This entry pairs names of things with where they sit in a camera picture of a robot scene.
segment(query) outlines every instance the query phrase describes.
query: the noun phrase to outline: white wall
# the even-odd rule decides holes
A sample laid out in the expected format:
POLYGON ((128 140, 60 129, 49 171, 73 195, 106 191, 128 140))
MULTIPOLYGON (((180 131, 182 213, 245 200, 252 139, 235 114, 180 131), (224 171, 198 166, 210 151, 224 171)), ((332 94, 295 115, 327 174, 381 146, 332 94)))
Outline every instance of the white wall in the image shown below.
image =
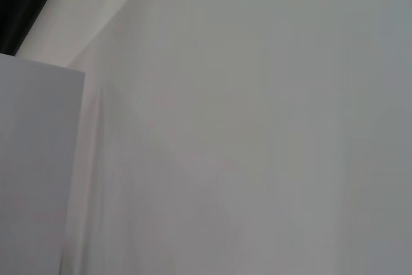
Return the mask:
POLYGON ((127 0, 48 0, 17 56, 67 67, 127 0))
POLYGON ((79 274, 335 274, 326 1, 130 0, 96 37, 71 66, 95 88, 85 128, 101 100, 79 274))
POLYGON ((68 265, 409 274, 408 4, 130 0, 71 65, 68 265))

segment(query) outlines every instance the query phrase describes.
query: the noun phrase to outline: white surface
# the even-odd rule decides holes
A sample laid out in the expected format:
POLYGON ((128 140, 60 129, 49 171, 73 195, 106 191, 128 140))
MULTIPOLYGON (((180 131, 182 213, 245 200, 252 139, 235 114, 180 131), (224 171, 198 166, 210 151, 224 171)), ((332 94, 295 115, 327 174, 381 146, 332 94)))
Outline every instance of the white surface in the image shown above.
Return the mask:
POLYGON ((58 274, 83 82, 0 55, 0 274, 58 274))
POLYGON ((67 67, 127 0, 48 0, 17 56, 67 67))
POLYGON ((327 1, 130 0, 114 17, 72 66, 95 89, 85 128, 100 97, 94 165, 73 183, 70 216, 88 213, 84 230, 71 222, 77 274, 335 274, 341 33, 327 1))
POLYGON ((130 0, 72 64, 67 269, 410 274, 411 21, 409 0, 130 0))

